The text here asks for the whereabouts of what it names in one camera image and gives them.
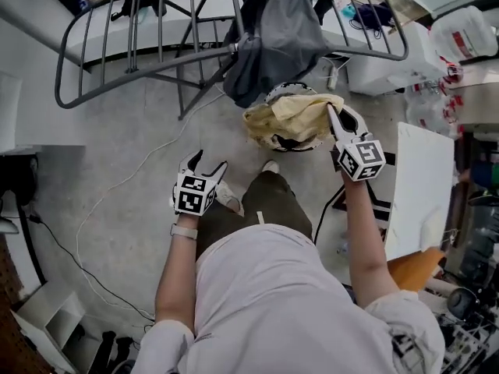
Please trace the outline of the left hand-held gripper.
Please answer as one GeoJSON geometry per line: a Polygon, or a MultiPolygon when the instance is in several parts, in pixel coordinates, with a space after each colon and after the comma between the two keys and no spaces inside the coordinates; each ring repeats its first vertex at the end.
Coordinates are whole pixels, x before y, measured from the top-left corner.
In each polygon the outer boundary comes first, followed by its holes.
{"type": "Polygon", "coordinates": [[[176,213],[203,216],[215,199],[217,184],[228,168],[228,162],[221,162],[210,174],[195,175],[203,150],[191,153],[179,164],[177,182],[173,188],[173,202],[176,213]]]}

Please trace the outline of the pale yellow clothes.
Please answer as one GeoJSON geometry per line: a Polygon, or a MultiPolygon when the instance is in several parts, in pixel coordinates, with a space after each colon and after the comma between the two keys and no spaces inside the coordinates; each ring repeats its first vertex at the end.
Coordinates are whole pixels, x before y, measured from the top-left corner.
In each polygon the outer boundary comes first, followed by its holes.
{"type": "Polygon", "coordinates": [[[344,99],[328,93],[283,96],[245,110],[242,119],[249,137],[262,147],[284,150],[283,142],[291,141],[314,148],[332,137],[328,104],[341,110],[344,99]]]}

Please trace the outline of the dark grey clothes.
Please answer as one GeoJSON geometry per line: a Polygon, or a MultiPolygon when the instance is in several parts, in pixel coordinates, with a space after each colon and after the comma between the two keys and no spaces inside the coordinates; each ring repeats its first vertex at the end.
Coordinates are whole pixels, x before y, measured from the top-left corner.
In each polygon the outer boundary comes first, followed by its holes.
{"type": "Polygon", "coordinates": [[[332,52],[321,26],[334,0],[246,0],[241,23],[232,23],[225,44],[236,44],[237,60],[223,84],[241,108],[281,83],[309,73],[332,52]]]}

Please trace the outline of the person's left forearm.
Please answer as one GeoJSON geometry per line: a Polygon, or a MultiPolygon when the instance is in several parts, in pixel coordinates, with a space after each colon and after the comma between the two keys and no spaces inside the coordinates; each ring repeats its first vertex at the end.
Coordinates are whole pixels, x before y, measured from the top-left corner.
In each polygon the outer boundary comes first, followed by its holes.
{"type": "Polygon", "coordinates": [[[155,297],[155,321],[166,319],[194,329],[196,242],[174,235],[155,297]]]}

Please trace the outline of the person's right forearm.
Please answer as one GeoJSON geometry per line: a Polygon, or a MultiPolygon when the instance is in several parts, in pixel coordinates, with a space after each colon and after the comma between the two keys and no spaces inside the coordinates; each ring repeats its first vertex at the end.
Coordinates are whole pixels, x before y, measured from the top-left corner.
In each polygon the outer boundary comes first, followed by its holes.
{"type": "Polygon", "coordinates": [[[349,233],[349,273],[356,301],[366,308],[377,299],[399,291],[388,270],[379,227],[365,182],[342,173],[349,233]]]}

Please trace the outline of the beige wristband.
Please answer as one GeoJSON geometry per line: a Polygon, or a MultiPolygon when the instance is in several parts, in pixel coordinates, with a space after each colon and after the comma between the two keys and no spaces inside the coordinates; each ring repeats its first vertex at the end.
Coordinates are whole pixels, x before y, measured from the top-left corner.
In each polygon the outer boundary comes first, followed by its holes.
{"type": "Polygon", "coordinates": [[[178,235],[184,238],[191,238],[192,240],[196,241],[198,231],[197,229],[185,228],[182,226],[178,226],[177,224],[172,224],[170,228],[170,235],[171,236],[178,235]]]}

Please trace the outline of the white ribbed laundry basket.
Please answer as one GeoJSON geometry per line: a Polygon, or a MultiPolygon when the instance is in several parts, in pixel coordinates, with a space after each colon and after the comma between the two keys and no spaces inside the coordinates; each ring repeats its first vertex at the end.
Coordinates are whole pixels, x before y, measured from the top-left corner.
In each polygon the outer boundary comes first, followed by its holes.
{"type": "Polygon", "coordinates": [[[327,104],[336,96],[317,93],[305,83],[283,83],[265,99],[270,118],[268,140],[274,150],[305,152],[331,136],[327,104]]]}

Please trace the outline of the person's olive trouser legs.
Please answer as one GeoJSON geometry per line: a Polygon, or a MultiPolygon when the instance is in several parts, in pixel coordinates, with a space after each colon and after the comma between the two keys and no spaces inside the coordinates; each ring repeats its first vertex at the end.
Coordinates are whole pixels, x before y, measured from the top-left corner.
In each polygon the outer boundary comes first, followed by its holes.
{"type": "Polygon", "coordinates": [[[223,237],[259,223],[262,213],[266,224],[279,224],[312,237],[312,224],[299,205],[285,178],[272,171],[263,171],[250,183],[242,197],[243,215],[215,200],[198,224],[196,258],[223,237]]]}

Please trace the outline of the empty clear water jugs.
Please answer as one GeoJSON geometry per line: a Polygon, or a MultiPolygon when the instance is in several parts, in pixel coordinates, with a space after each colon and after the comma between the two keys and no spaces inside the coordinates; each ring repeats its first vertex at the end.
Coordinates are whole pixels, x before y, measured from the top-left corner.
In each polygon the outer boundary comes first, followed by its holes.
{"type": "Polygon", "coordinates": [[[432,132],[458,139],[462,133],[458,111],[463,106],[460,95],[449,93],[443,83],[418,83],[405,88],[406,121],[432,132]]]}

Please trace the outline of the white marble table black legs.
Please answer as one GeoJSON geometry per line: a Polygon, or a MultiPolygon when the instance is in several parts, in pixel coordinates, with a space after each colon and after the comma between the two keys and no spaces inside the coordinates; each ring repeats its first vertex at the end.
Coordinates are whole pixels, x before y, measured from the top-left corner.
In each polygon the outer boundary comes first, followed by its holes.
{"type": "Polygon", "coordinates": [[[454,140],[398,123],[393,164],[366,182],[378,224],[386,229],[387,260],[438,247],[453,187],[454,140]]]}

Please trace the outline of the dark purple bag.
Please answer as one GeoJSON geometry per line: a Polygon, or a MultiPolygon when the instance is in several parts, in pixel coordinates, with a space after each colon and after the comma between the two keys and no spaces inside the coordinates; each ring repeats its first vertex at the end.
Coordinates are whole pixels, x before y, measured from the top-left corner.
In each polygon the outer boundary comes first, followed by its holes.
{"type": "Polygon", "coordinates": [[[385,2],[358,5],[357,11],[354,12],[349,23],[354,29],[360,30],[364,25],[367,30],[376,32],[380,32],[383,26],[393,27],[395,25],[392,11],[385,2]]]}

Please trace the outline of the large clear water jug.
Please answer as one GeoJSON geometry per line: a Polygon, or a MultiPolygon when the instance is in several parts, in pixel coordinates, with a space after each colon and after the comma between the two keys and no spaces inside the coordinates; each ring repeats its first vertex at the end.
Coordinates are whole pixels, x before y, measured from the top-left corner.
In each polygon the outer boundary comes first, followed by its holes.
{"type": "Polygon", "coordinates": [[[493,27],[473,5],[437,19],[430,28],[429,38],[436,52],[453,63],[494,56],[499,51],[493,27]]]}

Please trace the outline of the orange cushion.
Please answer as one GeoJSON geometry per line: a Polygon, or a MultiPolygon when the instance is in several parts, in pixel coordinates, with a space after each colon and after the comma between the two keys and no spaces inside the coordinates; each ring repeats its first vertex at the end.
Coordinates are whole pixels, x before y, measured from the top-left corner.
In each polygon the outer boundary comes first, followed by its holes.
{"type": "Polygon", "coordinates": [[[388,270],[401,290],[417,292],[424,288],[444,257],[444,252],[432,247],[388,261],[388,270]]]}

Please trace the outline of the person's white shirt torso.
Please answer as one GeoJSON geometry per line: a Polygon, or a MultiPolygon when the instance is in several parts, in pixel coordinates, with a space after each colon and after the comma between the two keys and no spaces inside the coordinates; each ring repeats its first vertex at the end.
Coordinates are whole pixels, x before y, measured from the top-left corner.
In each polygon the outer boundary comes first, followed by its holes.
{"type": "Polygon", "coordinates": [[[440,374],[444,349],[416,293],[360,307],[308,238],[258,224],[206,249],[194,327],[154,325],[132,374],[440,374]]]}

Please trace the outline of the black tool on sill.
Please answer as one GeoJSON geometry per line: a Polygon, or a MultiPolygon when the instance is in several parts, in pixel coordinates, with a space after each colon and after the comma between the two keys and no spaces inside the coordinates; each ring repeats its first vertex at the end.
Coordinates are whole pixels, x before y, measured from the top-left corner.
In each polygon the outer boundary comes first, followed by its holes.
{"type": "MultiPolygon", "coordinates": [[[[159,1],[158,0],[140,0],[137,2],[139,3],[139,9],[145,9],[147,7],[151,7],[153,9],[155,15],[156,16],[159,15],[159,8],[158,8],[159,1]]],[[[118,12],[112,13],[110,20],[112,22],[114,22],[123,16],[130,16],[130,14],[132,12],[132,5],[133,5],[132,0],[125,0],[123,2],[121,10],[118,12]]]]}

